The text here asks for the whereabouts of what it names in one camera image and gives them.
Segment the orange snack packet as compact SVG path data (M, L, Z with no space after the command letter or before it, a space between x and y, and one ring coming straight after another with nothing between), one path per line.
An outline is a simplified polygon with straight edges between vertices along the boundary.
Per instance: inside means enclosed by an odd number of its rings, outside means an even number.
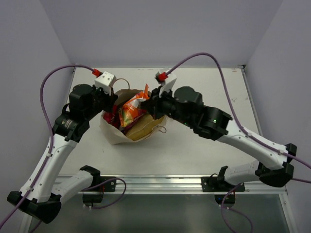
M128 100L119 110L119 119L121 127L126 128L132 124L137 118L139 118L144 111L140 109L140 104L149 99L148 96L148 84L145 85L143 91L135 94L130 100Z

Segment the brown paper bag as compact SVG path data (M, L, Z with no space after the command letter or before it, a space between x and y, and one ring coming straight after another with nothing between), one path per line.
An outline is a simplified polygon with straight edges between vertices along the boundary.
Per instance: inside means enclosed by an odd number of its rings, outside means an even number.
M114 122L113 124L108 124L104 119L103 119L103 111L101 113L100 117L100 128L102 133L104 134L105 138L111 145L117 145L121 143L137 143L143 140L146 140L150 137L152 137L154 134L157 132L165 133L166 132L166 124L168 121L168 118L165 116L164 120L160 125L158 125L155 130L148 136L142 138L141 140L138 141L132 141L131 139L127 138L125 134L127 131L133 127L133 125L138 121L140 117L142 117L145 114L144 113L142 116L137 118L132 124L130 124L128 127L123 128L121 127L120 119L119 119L119 109L128 101L130 100L135 94L140 92L140 90L137 89L131 89L130 86L128 86L126 89L120 89L119 91L116 92L118 95L118 99L115 102L115 105L113 106L113 111L111 113L115 114Z

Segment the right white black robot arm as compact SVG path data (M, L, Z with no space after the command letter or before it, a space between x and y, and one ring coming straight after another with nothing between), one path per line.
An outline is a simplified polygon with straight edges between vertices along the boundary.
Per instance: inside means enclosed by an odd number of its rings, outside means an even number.
M202 94L191 87L180 87L175 92L161 93L160 90L154 89L149 99L140 105L153 119L168 116L202 138L233 146L255 159L236 167L222 167L218 176L208 180L208 185L224 191L253 181L283 187L293 178L294 166L285 154L295 156L294 144L280 145L252 131L243 132L230 114L204 105Z

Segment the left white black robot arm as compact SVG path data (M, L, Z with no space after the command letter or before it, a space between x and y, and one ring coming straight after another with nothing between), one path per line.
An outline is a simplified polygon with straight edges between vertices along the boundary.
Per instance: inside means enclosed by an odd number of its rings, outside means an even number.
M52 139L35 170L19 191L9 193L7 201L48 224L56 218L62 205L78 192L97 190L101 185L100 172L91 166L83 166L60 185L54 183L66 159L89 129L90 121L102 111L111 111L117 98L110 86L75 86L55 120Z

